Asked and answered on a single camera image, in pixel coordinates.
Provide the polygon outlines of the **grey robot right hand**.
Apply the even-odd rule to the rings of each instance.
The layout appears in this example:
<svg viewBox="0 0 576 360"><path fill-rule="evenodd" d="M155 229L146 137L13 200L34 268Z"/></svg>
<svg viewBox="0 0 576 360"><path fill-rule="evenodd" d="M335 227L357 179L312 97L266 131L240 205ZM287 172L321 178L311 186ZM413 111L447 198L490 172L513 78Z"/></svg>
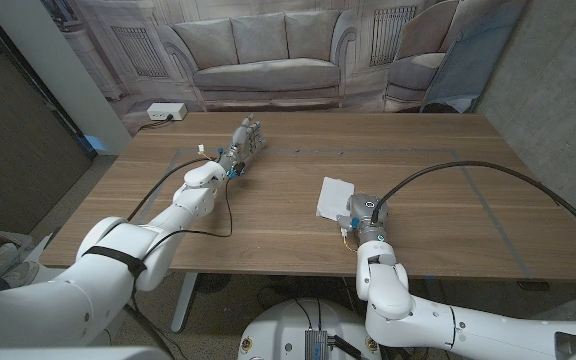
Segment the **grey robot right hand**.
<svg viewBox="0 0 576 360"><path fill-rule="evenodd" d="M372 215L377 209L379 201L377 196L353 194L346 203L349 214L337 216L337 223L340 228L352 233L358 246L369 241L385 242L387 240L388 209L386 205L382 205L378 209L377 221L372 222Z"/></svg>

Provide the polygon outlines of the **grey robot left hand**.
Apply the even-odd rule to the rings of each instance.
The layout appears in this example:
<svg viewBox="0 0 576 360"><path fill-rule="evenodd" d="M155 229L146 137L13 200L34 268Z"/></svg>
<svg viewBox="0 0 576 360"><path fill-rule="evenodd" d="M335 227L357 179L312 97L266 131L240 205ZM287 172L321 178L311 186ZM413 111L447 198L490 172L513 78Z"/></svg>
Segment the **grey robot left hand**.
<svg viewBox="0 0 576 360"><path fill-rule="evenodd" d="M228 178L242 175L254 156L263 148L265 140L261 123L250 113L234 131L231 144L218 161Z"/></svg>

